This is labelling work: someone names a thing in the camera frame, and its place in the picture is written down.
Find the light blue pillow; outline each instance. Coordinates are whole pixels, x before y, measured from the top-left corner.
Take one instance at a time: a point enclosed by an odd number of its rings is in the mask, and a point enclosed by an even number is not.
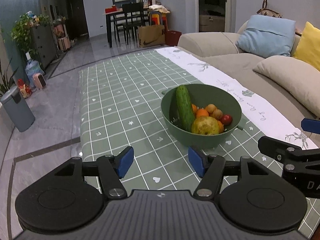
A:
[[[252,15],[236,45],[263,58],[274,55],[290,57],[296,22],[264,15]]]

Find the teal wall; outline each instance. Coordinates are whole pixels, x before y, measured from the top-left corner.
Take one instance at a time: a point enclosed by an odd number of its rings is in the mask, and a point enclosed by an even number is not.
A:
[[[24,68],[26,65],[25,55],[22,55],[17,48],[15,41],[12,41],[10,32],[20,15],[32,11],[35,14],[41,13],[40,0],[0,0],[0,24],[2,28],[2,36],[5,40],[5,48],[7,50],[8,58],[12,57],[12,70],[18,71],[16,78],[22,78],[25,82],[27,76]]]

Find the cucumber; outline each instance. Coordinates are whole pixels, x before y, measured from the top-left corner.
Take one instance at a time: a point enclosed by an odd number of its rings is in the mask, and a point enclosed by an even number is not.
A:
[[[185,131],[191,132],[191,126],[195,120],[195,115],[192,110],[190,95],[185,85],[177,87],[176,97],[181,126]]]

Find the pillow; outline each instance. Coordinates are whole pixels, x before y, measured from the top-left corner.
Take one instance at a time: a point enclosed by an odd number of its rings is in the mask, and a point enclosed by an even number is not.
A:
[[[307,22],[293,57],[320,71],[320,30]]]
[[[253,69],[288,90],[310,112],[320,117],[320,71],[293,57],[272,56]]]
[[[263,58],[290,56],[296,22],[264,15],[252,15],[236,45]]]

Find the gray ridged panel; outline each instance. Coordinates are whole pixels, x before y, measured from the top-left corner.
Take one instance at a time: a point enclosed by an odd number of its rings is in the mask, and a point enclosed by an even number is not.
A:
[[[44,236],[29,231],[16,240],[303,240],[297,231],[258,236],[230,225],[211,202],[198,201],[188,191],[136,190],[112,201],[102,215],[75,232]]]

